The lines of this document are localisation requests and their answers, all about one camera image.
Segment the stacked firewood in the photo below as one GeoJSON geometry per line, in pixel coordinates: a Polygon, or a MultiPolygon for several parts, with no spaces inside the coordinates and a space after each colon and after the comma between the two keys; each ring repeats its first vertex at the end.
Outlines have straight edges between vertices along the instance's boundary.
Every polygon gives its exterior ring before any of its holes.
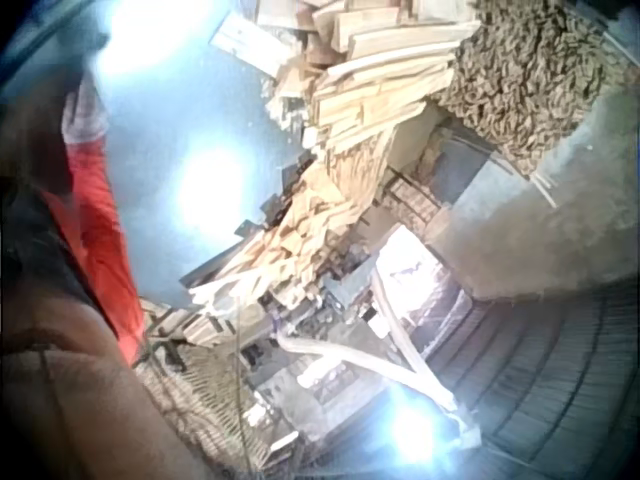
{"type": "Polygon", "coordinates": [[[560,3],[480,0],[482,26],[462,42],[453,82],[436,95],[524,176],[632,66],[560,3]]]}

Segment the bright light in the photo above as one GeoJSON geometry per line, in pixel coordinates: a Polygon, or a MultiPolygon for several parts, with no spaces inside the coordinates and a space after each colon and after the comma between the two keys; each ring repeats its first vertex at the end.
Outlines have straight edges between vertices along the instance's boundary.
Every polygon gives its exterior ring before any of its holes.
{"type": "Polygon", "coordinates": [[[381,339],[389,335],[389,332],[391,331],[389,329],[389,324],[379,313],[376,313],[376,316],[369,320],[367,324],[371,327],[373,333],[376,334],[376,337],[381,339]]]}
{"type": "Polygon", "coordinates": [[[301,375],[298,375],[298,383],[302,388],[309,388],[338,365],[340,365],[339,358],[322,357],[309,365],[301,375]]]}
{"type": "Polygon", "coordinates": [[[398,318],[422,307],[438,287],[435,275],[440,266],[438,259],[407,227],[393,232],[380,249],[376,268],[398,318]]]}
{"type": "Polygon", "coordinates": [[[98,69],[119,75],[163,62],[198,31],[212,5],[209,0],[117,2],[111,12],[111,39],[98,56],[98,69]]]}
{"type": "Polygon", "coordinates": [[[184,160],[178,201],[180,221],[212,241],[242,222],[246,193],[242,157],[232,150],[196,152],[184,160]]]}
{"type": "Polygon", "coordinates": [[[264,418],[266,413],[267,409],[259,403],[256,403],[253,407],[247,410],[243,416],[251,427],[255,427],[258,422],[264,418]]]}
{"type": "Polygon", "coordinates": [[[433,449],[431,421],[417,408],[403,407],[392,426],[393,440],[407,463],[429,461],[433,449]]]}
{"type": "Polygon", "coordinates": [[[280,440],[271,445],[271,452],[275,452],[276,450],[280,450],[282,447],[289,445],[296,438],[298,438],[300,434],[298,432],[291,432],[289,435],[282,437],[280,440]]]}

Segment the person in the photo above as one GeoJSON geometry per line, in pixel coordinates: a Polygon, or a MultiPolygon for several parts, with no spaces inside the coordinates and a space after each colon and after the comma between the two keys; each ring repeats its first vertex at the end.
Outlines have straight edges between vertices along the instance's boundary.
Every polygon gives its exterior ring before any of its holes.
{"type": "Polygon", "coordinates": [[[91,76],[64,97],[61,123],[41,100],[8,112],[0,132],[5,468],[45,478],[209,478],[130,368],[143,314],[91,76]],[[56,126],[43,127],[47,118],[56,126]],[[68,174],[52,181],[58,157],[68,174]]]}

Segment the white plank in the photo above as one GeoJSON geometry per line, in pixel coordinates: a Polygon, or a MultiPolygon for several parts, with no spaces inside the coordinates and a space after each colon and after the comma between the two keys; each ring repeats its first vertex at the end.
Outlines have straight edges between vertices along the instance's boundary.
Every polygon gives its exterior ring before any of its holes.
{"type": "Polygon", "coordinates": [[[458,25],[419,25],[358,33],[349,42],[347,58],[355,60],[400,48],[431,43],[460,42],[473,35],[479,26],[478,22],[468,22],[458,25]]]}
{"type": "Polygon", "coordinates": [[[231,12],[211,39],[211,45],[276,78],[293,56],[290,47],[237,13],[231,12]]]}
{"type": "Polygon", "coordinates": [[[355,72],[356,70],[372,67],[374,65],[381,65],[385,62],[404,60],[408,58],[419,57],[422,55],[428,55],[431,53],[446,53],[449,50],[457,48],[458,45],[460,45],[460,42],[418,45],[416,47],[377,53],[375,55],[369,55],[367,57],[340,63],[327,69],[324,75],[318,80],[316,89],[326,87],[334,81],[339,80],[344,75],[355,72]]]}

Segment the stack of lumber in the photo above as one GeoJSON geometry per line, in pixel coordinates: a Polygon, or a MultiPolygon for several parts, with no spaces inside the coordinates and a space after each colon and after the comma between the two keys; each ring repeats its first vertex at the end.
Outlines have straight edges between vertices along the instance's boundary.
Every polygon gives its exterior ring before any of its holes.
{"type": "Polygon", "coordinates": [[[261,0],[257,25],[235,14],[223,22],[211,43],[275,80],[272,118],[282,99],[304,102],[302,144],[317,160],[282,222],[256,234],[212,282],[192,288],[195,303],[227,315],[234,309],[221,308],[225,298],[247,305],[270,291],[293,309],[312,296],[332,245],[371,205],[395,126],[449,85],[454,50],[479,26],[465,2],[454,3],[261,0]],[[270,34],[272,27],[306,37],[305,51],[270,34]]]}
{"type": "Polygon", "coordinates": [[[329,169],[322,162],[312,164],[300,177],[280,225],[258,232],[212,282],[190,289],[194,303],[225,317],[230,312],[218,306],[228,298],[238,299],[231,312],[236,313],[267,290],[290,309],[310,296],[307,287],[329,257],[331,239],[345,235],[371,204],[391,137],[387,130],[332,156],[329,169]]]}

